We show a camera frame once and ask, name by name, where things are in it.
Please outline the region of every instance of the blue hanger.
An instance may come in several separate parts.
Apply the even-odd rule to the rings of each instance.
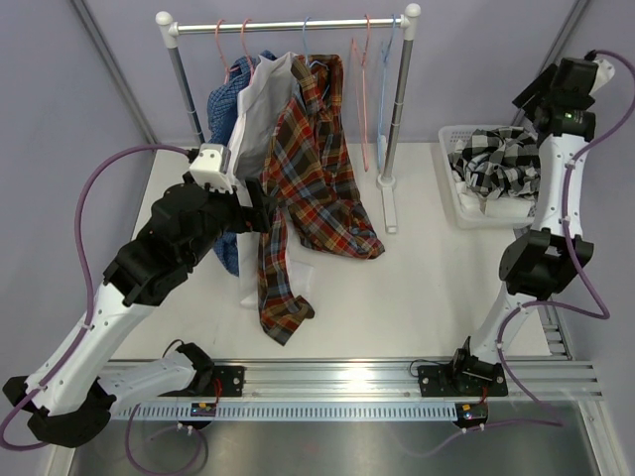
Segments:
[[[311,17],[306,17],[305,23],[302,25],[302,43],[305,46],[305,64],[309,67],[309,70],[311,70],[311,68],[314,67],[316,64],[319,64],[320,66],[323,66],[326,68],[326,70],[328,70],[328,66],[318,60],[315,60],[311,64],[309,64],[309,42],[307,41],[307,22],[310,19]],[[328,93],[329,88],[330,88],[330,84],[326,86],[326,89],[324,90],[324,93],[321,96],[322,100],[324,100],[324,98],[326,97],[326,94]]]
[[[388,45],[386,45],[386,49],[383,49],[383,45],[382,45],[382,49],[381,49],[381,53],[382,53],[382,62],[384,63],[384,72],[383,72],[383,77],[382,77],[382,82],[381,82],[381,100],[379,101],[379,120],[377,121],[377,166],[379,171],[381,172],[381,168],[382,168],[382,150],[381,150],[381,127],[382,127],[382,123],[384,122],[384,96],[385,96],[385,92],[386,92],[386,75],[388,73],[388,57],[390,56],[390,48],[393,46],[393,38],[395,38],[395,26],[397,25],[397,19],[395,18],[395,15],[393,15],[393,29],[392,29],[392,33],[390,34],[390,41],[388,42]]]

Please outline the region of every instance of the clothes rack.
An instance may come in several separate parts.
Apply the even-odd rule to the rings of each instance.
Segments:
[[[397,210],[395,208],[395,199],[393,190],[396,180],[393,177],[393,164],[395,161],[395,151],[399,139],[399,128],[401,126],[401,115],[404,105],[404,95],[406,92],[406,82],[408,80],[408,70],[410,68],[410,60],[412,56],[413,42],[417,31],[417,23],[421,15],[421,7],[416,3],[411,3],[406,7],[404,15],[393,20],[392,18],[371,19],[371,28],[392,28],[393,22],[404,31],[404,41],[401,51],[401,61],[399,63],[399,76],[397,79],[397,89],[395,91],[395,103],[393,105],[392,121],[390,124],[390,133],[388,136],[388,146],[385,153],[386,158],[383,161],[384,168],[377,178],[377,185],[382,192],[382,201],[384,207],[384,221],[386,231],[388,233],[397,232]],[[168,12],[159,12],[156,17],[157,25],[161,30],[164,44],[168,49],[170,60],[181,89],[186,111],[190,118],[190,125],[194,136],[199,144],[205,142],[205,138],[200,127],[196,107],[191,97],[190,85],[186,74],[181,54],[179,53],[178,38],[181,35],[198,35],[198,34],[214,34],[216,25],[181,25],[174,21],[172,15]],[[268,23],[247,23],[244,26],[245,32],[286,32],[301,31],[306,25],[307,30],[341,30],[341,29],[363,29],[367,28],[366,19],[353,20],[309,20],[294,22],[268,22]],[[243,25],[221,24],[218,27],[218,33],[240,33]]]

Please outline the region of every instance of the white table surface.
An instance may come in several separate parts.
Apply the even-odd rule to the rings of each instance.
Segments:
[[[358,145],[350,145],[349,153],[362,202],[386,253],[364,262],[291,244],[295,260],[316,268],[310,299],[316,317],[305,320],[286,346],[263,332],[256,310],[238,304],[238,279],[212,251],[134,329],[114,358],[154,359],[176,338],[226,359],[451,356],[496,298],[498,264],[514,240],[512,230],[457,228],[438,144],[400,144],[394,169],[399,233],[387,235],[377,173],[373,167],[363,171]],[[180,182],[187,168],[183,156],[157,154],[135,234],[150,217],[152,202]],[[509,354],[549,355],[536,312]]]

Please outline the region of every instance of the red plaid shirt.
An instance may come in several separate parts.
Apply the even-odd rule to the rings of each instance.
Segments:
[[[314,56],[313,71],[298,57],[298,80],[271,140],[261,181],[279,199],[269,233],[259,246],[258,298],[265,332],[284,345],[315,315],[289,285],[285,253],[289,211],[302,245],[362,260],[384,252],[361,204],[341,127],[343,68],[337,56]]]

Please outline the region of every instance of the laundry basket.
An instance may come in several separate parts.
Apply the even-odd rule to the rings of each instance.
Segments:
[[[449,184],[452,207],[454,208],[456,224],[459,228],[523,228],[531,225],[534,221],[531,216],[492,218],[485,216],[480,210],[465,210],[460,204],[447,154],[454,152],[457,141],[467,142],[476,129],[492,130],[499,127],[506,126],[446,126],[439,130],[445,177]]]

